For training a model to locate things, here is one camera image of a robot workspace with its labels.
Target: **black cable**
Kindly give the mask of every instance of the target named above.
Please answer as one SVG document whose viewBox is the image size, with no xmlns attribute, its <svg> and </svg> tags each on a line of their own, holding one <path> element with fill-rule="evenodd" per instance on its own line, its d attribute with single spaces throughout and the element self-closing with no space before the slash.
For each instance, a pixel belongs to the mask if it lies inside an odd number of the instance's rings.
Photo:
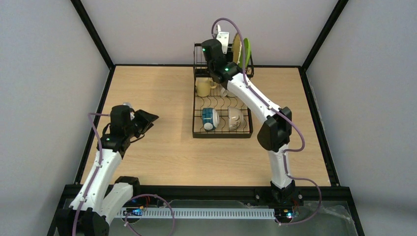
<svg viewBox="0 0 417 236">
<path fill-rule="evenodd" d="M 134 143 L 134 142 L 136 142 L 136 141 L 139 141 L 139 140 L 141 140 L 144 136 L 145 136 L 145 134 L 143 134 L 141 137 L 139 137 L 139 138 L 137 138 L 137 139 L 135 139 L 135 140 L 133 140 L 133 141 L 130 141 L 130 143 L 132 144 L 132 143 Z"/>
</svg>

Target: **perforated metal rail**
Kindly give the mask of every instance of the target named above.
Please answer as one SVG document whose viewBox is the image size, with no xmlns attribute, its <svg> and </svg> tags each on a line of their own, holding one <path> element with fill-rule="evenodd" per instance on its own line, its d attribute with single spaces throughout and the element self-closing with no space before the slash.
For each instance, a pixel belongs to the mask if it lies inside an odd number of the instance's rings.
<svg viewBox="0 0 417 236">
<path fill-rule="evenodd" d="M 273 209 L 226 209 L 226 208 L 174 208 L 176 219 L 275 219 Z M 122 208 L 117 218 L 126 216 Z M 168 208 L 148 208 L 142 215 L 129 215 L 129 218 L 170 219 Z"/>
</svg>

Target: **blue mug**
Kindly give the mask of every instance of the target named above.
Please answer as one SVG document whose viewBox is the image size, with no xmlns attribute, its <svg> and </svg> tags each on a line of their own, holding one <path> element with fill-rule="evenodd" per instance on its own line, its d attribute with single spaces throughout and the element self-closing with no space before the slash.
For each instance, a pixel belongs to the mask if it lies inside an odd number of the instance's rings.
<svg viewBox="0 0 417 236">
<path fill-rule="evenodd" d="M 201 119 L 203 120 L 203 127 L 206 131 L 215 130 L 220 123 L 219 113 L 210 107 L 203 108 Z"/>
</svg>

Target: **wooden table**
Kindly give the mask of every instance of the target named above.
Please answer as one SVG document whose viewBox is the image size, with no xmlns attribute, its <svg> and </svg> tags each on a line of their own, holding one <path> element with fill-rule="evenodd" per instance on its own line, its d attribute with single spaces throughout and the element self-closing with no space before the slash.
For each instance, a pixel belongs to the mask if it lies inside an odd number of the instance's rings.
<svg viewBox="0 0 417 236">
<path fill-rule="evenodd" d="M 269 158 L 256 138 L 261 124 L 255 116 L 250 139 L 193 139 L 193 81 L 192 67 L 116 67 L 102 113 L 109 114 L 113 106 L 130 102 L 135 110 L 160 118 L 142 140 L 129 147 L 112 182 L 119 176 L 133 176 L 145 185 L 269 185 Z M 289 155 L 293 176 L 330 186 L 298 69 L 255 68 L 252 82 L 276 104 L 288 106 L 303 132 L 305 150 Z M 100 119 L 99 133 L 109 122 L 109 117 Z M 300 146 L 293 129 L 290 147 Z M 92 147 L 82 182 L 91 169 L 96 140 Z M 307 181 L 296 184 L 311 186 Z"/>
</svg>

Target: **green plate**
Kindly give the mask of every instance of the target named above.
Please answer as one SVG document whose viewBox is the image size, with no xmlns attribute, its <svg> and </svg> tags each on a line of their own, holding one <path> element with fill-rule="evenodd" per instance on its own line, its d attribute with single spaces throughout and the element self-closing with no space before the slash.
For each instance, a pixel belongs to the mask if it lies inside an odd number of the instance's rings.
<svg viewBox="0 0 417 236">
<path fill-rule="evenodd" d="M 249 42 L 249 39 L 247 39 L 247 38 L 245 38 L 244 40 L 243 40 L 243 43 L 244 43 L 244 45 L 245 45 L 245 53 L 246 53 L 246 60 L 245 60 L 245 67 L 247 67 L 247 65 L 249 64 L 249 59 L 250 59 L 250 54 L 252 53 L 251 52 L 251 47 L 250 47 L 250 42 Z M 243 68 L 242 67 L 242 64 L 243 64 L 243 59 L 242 59 L 242 57 L 243 57 L 243 55 L 242 55 L 242 53 L 240 54 L 240 60 L 239 60 L 239 66 L 241 67 L 241 68 Z"/>
</svg>

